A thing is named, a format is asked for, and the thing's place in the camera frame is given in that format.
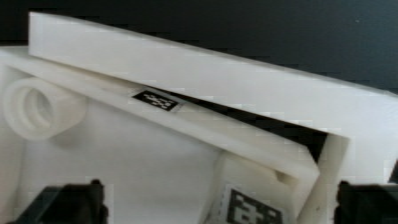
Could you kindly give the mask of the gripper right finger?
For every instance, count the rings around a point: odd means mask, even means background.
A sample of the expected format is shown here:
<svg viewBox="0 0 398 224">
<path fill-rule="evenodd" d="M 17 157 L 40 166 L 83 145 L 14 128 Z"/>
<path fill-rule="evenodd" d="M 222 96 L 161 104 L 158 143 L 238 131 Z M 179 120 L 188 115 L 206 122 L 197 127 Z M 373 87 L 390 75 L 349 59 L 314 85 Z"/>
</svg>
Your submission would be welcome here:
<svg viewBox="0 0 398 224">
<path fill-rule="evenodd" d="M 398 224 L 398 184 L 339 182 L 333 224 Z"/>
</svg>

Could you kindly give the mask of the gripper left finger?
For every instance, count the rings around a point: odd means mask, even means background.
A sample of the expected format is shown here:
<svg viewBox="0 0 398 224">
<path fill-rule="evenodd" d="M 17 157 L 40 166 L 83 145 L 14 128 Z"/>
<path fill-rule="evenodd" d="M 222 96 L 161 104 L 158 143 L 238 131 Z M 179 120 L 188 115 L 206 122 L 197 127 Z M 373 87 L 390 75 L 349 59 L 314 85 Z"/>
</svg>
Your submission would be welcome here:
<svg viewBox="0 0 398 224">
<path fill-rule="evenodd" d="M 101 181 L 47 186 L 10 224 L 108 224 Z"/>
</svg>

